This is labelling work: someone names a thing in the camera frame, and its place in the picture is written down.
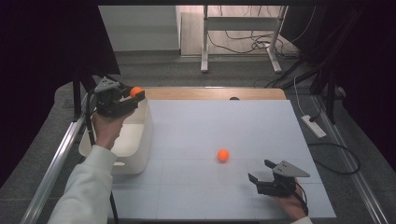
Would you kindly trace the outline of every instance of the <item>human hand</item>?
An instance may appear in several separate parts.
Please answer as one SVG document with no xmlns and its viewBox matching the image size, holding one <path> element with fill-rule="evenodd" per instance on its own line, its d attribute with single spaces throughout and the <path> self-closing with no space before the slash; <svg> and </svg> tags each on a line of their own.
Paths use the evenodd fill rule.
<svg viewBox="0 0 396 224">
<path fill-rule="evenodd" d="M 134 113 L 128 113 L 122 117 L 113 119 L 103 117 L 96 112 L 92 114 L 92 124 L 96 132 L 96 145 L 99 147 L 107 148 L 111 150 L 114 147 L 116 139 L 120 136 L 122 123 L 126 118 Z"/>
<path fill-rule="evenodd" d="M 300 186 L 296 184 L 295 192 L 300 196 L 303 197 L 303 191 L 301 190 Z M 305 211 L 301 205 L 301 203 L 293 196 L 289 195 L 288 197 L 276 197 L 271 196 L 277 202 L 282 205 L 283 210 L 288 214 L 289 218 L 292 221 L 297 221 L 303 217 L 306 217 Z"/>
</svg>

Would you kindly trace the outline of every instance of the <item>orange ball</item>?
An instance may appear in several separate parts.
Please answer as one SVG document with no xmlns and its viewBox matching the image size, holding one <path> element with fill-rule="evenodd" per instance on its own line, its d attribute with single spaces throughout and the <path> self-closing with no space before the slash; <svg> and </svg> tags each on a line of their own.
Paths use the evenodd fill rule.
<svg viewBox="0 0 396 224">
<path fill-rule="evenodd" d="M 140 88 L 140 87 L 133 87 L 133 88 L 131 89 L 131 91 L 129 92 L 129 94 L 130 94 L 130 96 L 131 96 L 132 98 L 135 98 L 136 95 L 137 95 L 139 92 L 141 92 L 142 90 L 143 90 L 143 89 Z"/>
<path fill-rule="evenodd" d="M 228 153 L 227 149 L 220 149 L 218 152 L 218 159 L 219 161 L 227 161 L 230 154 Z"/>
</svg>

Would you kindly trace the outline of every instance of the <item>power strip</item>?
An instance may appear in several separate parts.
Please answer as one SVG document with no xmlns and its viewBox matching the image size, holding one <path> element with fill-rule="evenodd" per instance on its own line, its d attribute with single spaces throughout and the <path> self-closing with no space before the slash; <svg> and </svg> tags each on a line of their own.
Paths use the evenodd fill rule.
<svg viewBox="0 0 396 224">
<path fill-rule="evenodd" d="M 301 117 L 301 119 L 306 124 L 306 126 L 308 126 L 308 128 L 314 133 L 314 135 L 317 138 L 321 138 L 321 137 L 326 136 L 326 133 L 323 132 L 323 130 L 317 125 L 316 122 L 309 121 L 310 118 L 311 117 L 309 117 L 309 115 L 305 115 L 305 116 Z"/>
</svg>

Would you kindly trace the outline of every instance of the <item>gray carpet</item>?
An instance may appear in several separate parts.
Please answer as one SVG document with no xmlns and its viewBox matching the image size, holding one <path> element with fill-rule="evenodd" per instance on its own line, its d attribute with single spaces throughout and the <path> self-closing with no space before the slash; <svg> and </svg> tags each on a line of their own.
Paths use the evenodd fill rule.
<svg viewBox="0 0 396 224">
<path fill-rule="evenodd" d="M 210 58 L 209 72 L 200 72 L 197 58 L 178 58 L 160 56 L 127 56 L 118 55 L 121 77 L 120 81 L 143 87 L 257 87 L 262 88 L 269 80 L 279 77 L 274 74 L 271 64 L 266 58 L 254 57 L 214 57 Z M 289 68 L 293 61 L 282 61 L 283 69 Z M 294 74 L 305 71 L 299 67 Z M 307 88 L 310 79 L 298 84 L 300 104 L 305 112 L 314 116 L 318 109 Z M 294 89 L 285 91 L 291 100 L 296 117 L 302 116 L 297 106 Z M 0 222 L 19 223 L 30 200 L 35 194 L 40 180 L 46 172 L 51 159 L 62 141 L 64 133 L 73 118 L 73 108 L 69 102 L 73 99 L 71 85 L 61 87 L 55 97 L 47 121 L 30 146 L 7 183 L 0 189 Z M 380 201 L 389 223 L 396 223 L 396 174 L 386 163 L 382 155 L 356 125 L 342 107 L 342 101 L 336 101 L 334 107 L 336 126 L 350 147 L 361 159 L 361 172 Z M 317 119 L 321 127 L 322 120 Z M 320 141 L 301 123 L 307 143 L 330 142 L 330 137 Z M 311 147 L 314 159 L 330 164 L 331 167 L 343 169 L 338 149 L 334 147 Z M 78 142 L 76 142 L 64 164 L 49 200 L 45 205 L 38 223 L 46 223 L 52 207 L 64 191 L 65 181 L 78 163 Z M 318 219 L 315 223 L 374 223 L 356 191 L 350 176 L 336 175 L 321 166 L 318 171 L 329 194 L 332 206 L 337 215 L 335 219 Z M 289 223 L 278 221 L 271 223 Z"/>
</svg>

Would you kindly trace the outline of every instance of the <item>white bin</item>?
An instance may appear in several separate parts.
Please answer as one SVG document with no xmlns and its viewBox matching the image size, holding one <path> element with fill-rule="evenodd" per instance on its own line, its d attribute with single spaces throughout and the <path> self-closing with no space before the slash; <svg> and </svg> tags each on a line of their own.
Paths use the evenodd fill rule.
<svg viewBox="0 0 396 224">
<path fill-rule="evenodd" d="M 149 156 L 151 134 L 152 117 L 146 97 L 139 103 L 136 111 L 124 121 L 120 137 L 111 150 L 118 156 L 114 163 L 113 174 L 135 175 L 145 169 Z M 78 150 L 85 157 L 92 150 L 87 130 L 82 136 Z"/>
</svg>

